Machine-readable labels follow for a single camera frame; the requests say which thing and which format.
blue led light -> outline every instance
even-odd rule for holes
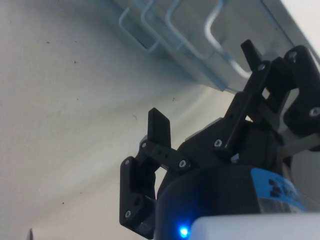
[[[180,236],[182,238],[186,238],[188,236],[188,234],[189,234],[188,228],[186,228],[186,227],[180,228]]]

blue label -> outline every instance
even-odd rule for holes
[[[270,199],[292,205],[301,211],[306,211],[300,194],[291,181],[274,173],[260,168],[253,168],[251,176],[257,197]]]

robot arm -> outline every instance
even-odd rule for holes
[[[174,150],[169,120],[155,108],[149,111],[146,140],[120,167],[124,227],[147,239],[179,240],[202,217],[305,211],[283,164],[290,166],[298,152],[319,149],[319,72],[304,46],[273,61],[261,60],[250,40],[241,47],[252,74],[224,118]],[[299,95],[283,117],[288,129],[278,133],[296,88]],[[167,173],[156,198],[159,167]]]

white wall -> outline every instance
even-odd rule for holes
[[[138,239],[119,225],[119,166],[148,110],[177,147],[229,105],[132,47],[114,15],[106,0],[0,0],[0,239]]]

black cylindrical housing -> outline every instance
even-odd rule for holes
[[[182,240],[181,227],[204,216],[259,214],[252,168],[197,169],[172,182],[157,202],[154,239]]]

